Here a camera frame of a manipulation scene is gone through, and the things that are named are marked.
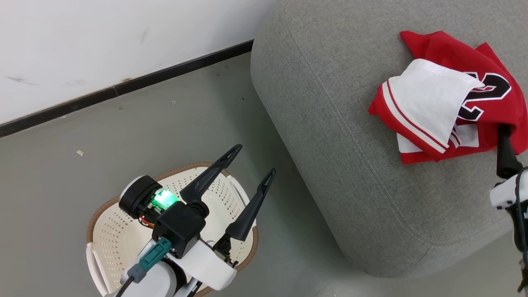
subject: laundry basket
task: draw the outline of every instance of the laundry basket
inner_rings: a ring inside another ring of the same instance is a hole
[[[179,196],[180,191],[211,164],[193,163],[157,176],[155,180]],[[242,186],[226,170],[218,175],[202,200],[209,207],[210,214],[205,219],[206,225],[201,236],[211,246],[249,203]],[[119,197],[115,197],[101,206],[91,218],[86,234],[88,268],[103,296],[121,287],[119,280],[122,275],[152,237],[152,230],[130,218],[119,208],[118,202]],[[256,221],[252,231],[245,242],[231,242],[231,258],[233,262],[239,262],[236,267],[238,272],[249,264],[257,251],[259,237]],[[203,296],[211,291],[205,285],[195,296]]]

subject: black number with white outline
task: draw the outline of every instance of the black number with white outline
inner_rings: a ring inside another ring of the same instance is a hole
[[[476,72],[465,73],[478,79],[478,74]],[[466,103],[475,101],[501,100],[512,89],[510,83],[504,77],[496,73],[486,73],[481,81],[486,86],[483,88],[475,88],[468,93],[458,112],[459,118],[477,121],[484,111],[477,106],[469,108],[466,106]]]

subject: glowing green led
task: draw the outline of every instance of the glowing green led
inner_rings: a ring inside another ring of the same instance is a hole
[[[176,203],[178,201],[178,197],[176,197],[174,194],[172,194],[169,190],[163,189],[158,194],[154,195],[154,199],[152,200],[152,205],[166,210],[171,205]]]

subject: white wall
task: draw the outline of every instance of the white wall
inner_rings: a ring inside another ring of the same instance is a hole
[[[277,1],[5,0],[0,123],[251,40]]]

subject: gray fabric ottoman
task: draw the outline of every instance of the gray fabric ottoman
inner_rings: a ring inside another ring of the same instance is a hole
[[[395,133],[367,108],[412,60],[403,30],[488,42],[528,92],[527,16],[526,0],[285,0],[263,24],[255,88],[341,250],[366,272],[427,275],[512,228],[488,201],[495,152],[402,165]]]

